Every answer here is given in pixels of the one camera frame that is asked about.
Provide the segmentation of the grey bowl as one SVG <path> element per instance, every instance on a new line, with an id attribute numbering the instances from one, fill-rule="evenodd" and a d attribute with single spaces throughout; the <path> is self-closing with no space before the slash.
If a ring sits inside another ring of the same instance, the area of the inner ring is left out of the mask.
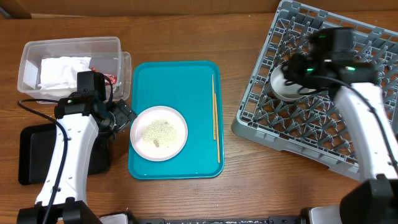
<path id="1" fill-rule="evenodd" d="M 299 84 L 286 85 L 285 82 L 287 80 L 284 77 L 286 70 L 286 65 L 279 65 L 273 70 L 270 76 L 272 92 L 278 99 L 291 102 L 315 93 L 315 89 L 304 88 Z"/>

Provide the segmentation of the red snack wrapper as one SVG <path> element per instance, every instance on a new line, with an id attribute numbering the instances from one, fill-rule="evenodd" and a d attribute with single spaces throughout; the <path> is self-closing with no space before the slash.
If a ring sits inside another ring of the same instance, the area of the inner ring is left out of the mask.
<path id="1" fill-rule="evenodd" d="M 105 86 L 106 88 L 109 88 L 110 90 L 114 89 L 115 84 L 117 82 L 117 76 L 110 75 L 107 73 L 101 73 L 93 67 L 90 68 L 90 71 L 94 73 L 95 88 L 102 88 L 103 86 Z"/>

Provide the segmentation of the grey dishwasher rack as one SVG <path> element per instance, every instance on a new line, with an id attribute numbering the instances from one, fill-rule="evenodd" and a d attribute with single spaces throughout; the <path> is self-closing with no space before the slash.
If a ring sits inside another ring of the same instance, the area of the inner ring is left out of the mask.
<path id="1" fill-rule="evenodd" d="M 397 127 L 397 33 L 297 1 L 281 1 L 238 109 L 235 135 L 277 151 L 307 157 L 340 175 L 359 178 L 354 146 L 326 92 L 286 102 L 272 92 L 270 75 L 293 54 L 307 54 L 308 37 L 320 29 L 351 27 L 359 62 L 372 63 L 383 89 L 384 107 Z"/>

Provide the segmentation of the white napkin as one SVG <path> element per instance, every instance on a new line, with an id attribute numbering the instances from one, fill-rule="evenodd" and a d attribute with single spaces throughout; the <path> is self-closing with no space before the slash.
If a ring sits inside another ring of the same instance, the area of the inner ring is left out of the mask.
<path id="1" fill-rule="evenodd" d="M 90 71 L 91 57 L 45 58 L 41 61 L 40 83 L 43 90 L 77 87 L 77 73 Z"/>

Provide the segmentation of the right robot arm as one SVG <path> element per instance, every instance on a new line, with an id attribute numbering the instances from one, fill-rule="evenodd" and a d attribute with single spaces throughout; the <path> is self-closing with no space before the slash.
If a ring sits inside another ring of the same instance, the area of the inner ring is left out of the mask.
<path id="1" fill-rule="evenodd" d="M 295 54 L 282 64 L 285 84 L 330 92 L 353 142 L 361 184 L 339 205 L 303 209 L 301 222 L 397 223 L 397 139 L 377 71 L 354 60 L 349 27 L 322 29 L 308 40 L 313 45 L 308 55 Z"/>

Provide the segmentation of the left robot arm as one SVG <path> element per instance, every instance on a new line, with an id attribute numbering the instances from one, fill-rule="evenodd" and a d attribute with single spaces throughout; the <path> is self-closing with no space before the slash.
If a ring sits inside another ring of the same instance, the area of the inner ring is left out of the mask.
<path id="1" fill-rule="evenodd" d="M 95 71 L 77 75 L 77 90 L 55 101 L 56 138 L 47 177 L 35 205 L 19 210 L 18 223 L 133 224 L 132 212 L 97 217 L 86 201 L 90 157 L 98 138 L 120 133 L 137 115 L 124 101 L 106 92 L 111 80 Z"/>

